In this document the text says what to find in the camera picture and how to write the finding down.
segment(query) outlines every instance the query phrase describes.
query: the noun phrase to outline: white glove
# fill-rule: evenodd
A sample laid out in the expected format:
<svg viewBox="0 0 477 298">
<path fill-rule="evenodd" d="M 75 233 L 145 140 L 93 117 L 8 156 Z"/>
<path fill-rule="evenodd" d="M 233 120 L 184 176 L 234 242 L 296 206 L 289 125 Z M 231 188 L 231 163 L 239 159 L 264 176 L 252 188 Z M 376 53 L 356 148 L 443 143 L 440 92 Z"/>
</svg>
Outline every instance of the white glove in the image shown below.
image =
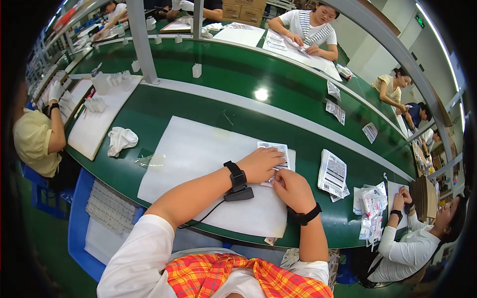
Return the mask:
<svg viewBox="0 0 477 298">
<path fill-rule="evenodd" d="M 53 86 L 50 87 L 50 94 L 48 95 L 48 104 L 50 104 L 50 101 L 52 100 L 58 100 L 61 96 L 62 91 L 62 86 L 60 81 L 55 81 Z"/>
<path fill-rule="evenodd" d="M 194 11 L 194 4 L 190 1 L 182 0 L 180 2 L 180 8 L 182 8 L 182 10 L 186 10 L 186 11 Z"/>
<path fill-rule="evenodd" d="M 172 10 L 180 9 L 180 0 L 172 0 Z"/>
</svg>

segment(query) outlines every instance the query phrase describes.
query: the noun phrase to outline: navy shirt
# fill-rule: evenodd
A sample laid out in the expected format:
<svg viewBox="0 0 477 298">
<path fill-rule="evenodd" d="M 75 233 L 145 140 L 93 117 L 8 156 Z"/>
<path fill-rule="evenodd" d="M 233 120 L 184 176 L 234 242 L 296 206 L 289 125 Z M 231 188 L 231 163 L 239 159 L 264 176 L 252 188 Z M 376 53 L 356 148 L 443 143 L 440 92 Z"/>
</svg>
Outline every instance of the navy shirt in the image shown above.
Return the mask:
<svg viewBox="0 0 477 298">
<path fill-rule="evenodd" d="M 408 105 L 413 106 L 412 108 L 409 108 L 407 112 L 409 113 L 409 115 L 411 115 L 414 126 L 417 128 L 419 127 L 419 124 L 421 123 L 421 120 L 422 120 L 421 117 L 419 116 L 419 111 L 421 110 L 421 107 L 416 103 L 408 103 Z"/>
</svg>

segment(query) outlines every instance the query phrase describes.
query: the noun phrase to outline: cardboard box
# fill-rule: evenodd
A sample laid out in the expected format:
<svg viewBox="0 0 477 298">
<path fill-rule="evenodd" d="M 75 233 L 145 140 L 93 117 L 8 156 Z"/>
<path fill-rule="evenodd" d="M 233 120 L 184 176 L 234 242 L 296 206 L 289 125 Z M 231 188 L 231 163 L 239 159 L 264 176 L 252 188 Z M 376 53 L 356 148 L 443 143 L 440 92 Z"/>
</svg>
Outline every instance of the cardboard box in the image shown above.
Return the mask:
<svg viewBox="0 0 477 298">
<path fill-rule="evenodd" d="M 267 0 L 222 0 L 222 6 L 223 4 L 253 7 L 262 10 L 267 5 Z"/>
<path fill-rule="evenodd" d="M 240 9 L 242 7 L 239 5 L 230 5 L 230 4 L 223 4 L 222 5 L 222 17 L 226 19 L 239 19 L 240 16 Z"/>
<path fill-rule="evenodd" d="M 257 23 L 261 21 L 263 10 L 251 7 L 242 7 L 240 10 L 240 17 L 242 21 Z"/>
</svg>

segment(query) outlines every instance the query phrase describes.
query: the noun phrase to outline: hand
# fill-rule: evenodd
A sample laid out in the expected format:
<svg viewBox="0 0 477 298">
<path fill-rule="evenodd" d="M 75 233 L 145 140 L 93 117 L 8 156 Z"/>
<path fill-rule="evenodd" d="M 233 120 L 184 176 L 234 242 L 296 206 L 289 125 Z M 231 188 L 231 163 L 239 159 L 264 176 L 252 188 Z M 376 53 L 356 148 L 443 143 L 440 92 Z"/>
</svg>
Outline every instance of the hand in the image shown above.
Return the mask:
<svg viewBox="0 0 477 298">
<path fill-rule="evenodd" d="M 320 49 L 316 44 L 313 44 L 306 49 L 306 52 L 309 55 L 315 55 L 315 56 L 321 56 L 322 51 L 323 50 Z"/>
<path fill-rule="evenodd" d="M 411 198 L 411 195 L 409 194 L 409 191 L 407 190 L 407 188 L 405 188 L 404 186 L 401 186 L 401 188 L 399 189 L 399 193 L 403 196 L 404 202 L 406 204 L 412 203 L 413 199 Z"/>
<path fill-rule="evenodd" d="M 399 109 L 401 110 L 402 115 L 406 115 L 407 111 L 409 110 L 409 107 L 406 107 L 405 105 L 401 104 L 399 105 Z"/>
<path fill-rule="evenodd" d="M 285 162 L 285 153 L 277 148 L 259 148 L 245 156 L 237 166 L 245 172 L 247 182 L 261 183 L 269 180 L 275 174 L 274 166 Z"/>
<path fill-rule="evenodd" d="M 296 213 L 307 214 L 316 206 L 310 185 L 294 171 L 279 170 L 271 184 L 283 202 Z"/>
<path fill-rule="evenodd" d="M 172 10 L 179 10 L 180 2 L 181 0 L 172 0 Z"/>
<path fill-rule="evenodd" d="M 301 47 L 303 46 L 303 41 L 301 40 L 301 37 L 298 34 L 294 34 L 290 32 L 287 36 L 291 39 L 291 41 L 296 42 Z"/>
<path fill-rule="evenodd" d="M 180 8 L 182 8 L 182 10 L 186 10 L 186 11 L 194 11 L 194 4 L 190 1 L 182 0 L 180 2 Z"/>
<path fill-rule="evenodd" d="M 393 204 L 393 210 L 399 210 L 401 211 L 404 207 L 404 197 L 401 194 L 401 191 L 399 191 L 396 196 L 394 196 L 394 204 Z"/>
<path fill-rule="evenodd" d="M 61 83 L 60 81 L 55 81 L 55 83 L 53 83 L 53 85 L 50 87 L 50 93 L 48 95 L 48 104 L 50 104 L 52 100 L 58 101 L 58 99 L 61 96 L 61 93 L 62 93 Z"/>
</svg>

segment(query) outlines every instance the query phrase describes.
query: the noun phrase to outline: worker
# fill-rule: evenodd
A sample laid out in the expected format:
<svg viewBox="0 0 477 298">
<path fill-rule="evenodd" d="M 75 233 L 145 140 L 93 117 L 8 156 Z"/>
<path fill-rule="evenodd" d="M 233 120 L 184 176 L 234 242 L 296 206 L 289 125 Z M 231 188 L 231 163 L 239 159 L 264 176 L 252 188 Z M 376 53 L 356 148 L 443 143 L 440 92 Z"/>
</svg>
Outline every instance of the worker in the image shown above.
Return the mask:
<svg viewBox="0 0 477 298">
<path fill-rule="evenodd" d="M 61 191 L 75 188 L 81 166 L 63 151 L 66 146 L 58 99 L 61 84 L 52 84 L 44 104 L 51 120 L 38 110 L 25 108 L 28 100 L 27 85 L 23 81 L 17 93 L 13 112 L 13 143 L 15 150 L 27 166 L 45 177 L 48 187 Z"/>
<path fill-rule="evenodd" d="M 401 88 L 406 88 L 411 83 L 411 77 L 404 68 L 393 69 L 395 76 L 383 74 L 371 84 L 379 92 L 379 99 L 397 108 L 398 115 L 406 115 L 409 107 L 401 103 Z"/>
<path fill-rule="evenodd" d="M 422 120 L 431 121 L 432 114 L 431 110 L 427 104 L 420 103 L 408 103 L 407 105 L 412 106 L 407 110 L 405 115 L 402 115 L 407 122 L 407 125 L 413 132 L 417 132 L 417 128 Z"/>
<path fill-rule="evenodd" d="M 432 147 L 434 147 L 434 144 L 440 141 L 441 136 L 439 135 L 437 129 L 432 130 L 432 128 L 429 128 L 422 134 L 421 142 L 425 158 L 428 158 L 430 156 L 430 152 L 432 150 Z"/>
<path fill-rule="evenodd" d="M 340 13 L 318 2 L 313 10 L 290 10 L 269 21 L 269 27 L 290 38 L 299 46 L 307 47 L 309 55 L 321 56 L 330 61 L 338 60 L 336 33 L 330 22 Z M 328 50 L 319 48 L 324 42 Z"/>
<path fill-rule="evenodd" d="M 108 22 L 93 36 L 93 41 L 100 39 L 108 29 L 114 27 L 118 22 L 123 23 L 128 20 L 126 3 L 109 1 L 100 8 L 100 11 L 108 15 Z"/>
<path fill-rule="evenodd" d="M 232 172 L 242 171 L 241 178 L 247 183 L 267 181 L 275 174 L 272 168 L 285 162 L 283 156 L 276 148 L 259 148 L 237 162 L 237 169 L 227 162 L 226 167 L 180 184 L 158 198 L 109 261 L 97 296 L 176 298 L 197 297 L 200 292 L 200 297 L 212 298 L 332 297 L 321 209 L 306 179 L 290 170 L 279 170 L 272 181 L 289 212 L 303 216 L 299 220 L 300 260 L 289 270 L 225 248 L 171 255 L 175 231 L 231 189 L 232 177 L 237 177 Z"/>
<path fill-rule="evenodd" d="M 377 252 L 354 249 L 351 269 L 366 288 L 380 282 L 401 281 L 420 271 L 444 243 L 457 240 L 466 219 L 467 196 L 458 195 L 446 203 L 436 214 L 434 225 L 417 219 L 415 204 L 407 189 L 402 186 L 394 197 L 387 226 L 381 235 Z M 394 241 L 396 228 L 407 216 L 411 232 L 399 242 Z"/>
<path fill-rule="evenodd" d="M 194 15 L 194 1 L 172 0 L 172 9 L 167 13 L 167 19 L 173 21 L 181 11 L 187 11 Z M 204 18 L 220 22 L 222 21 L 222 0 L 204 0 Z"/>
</svg>

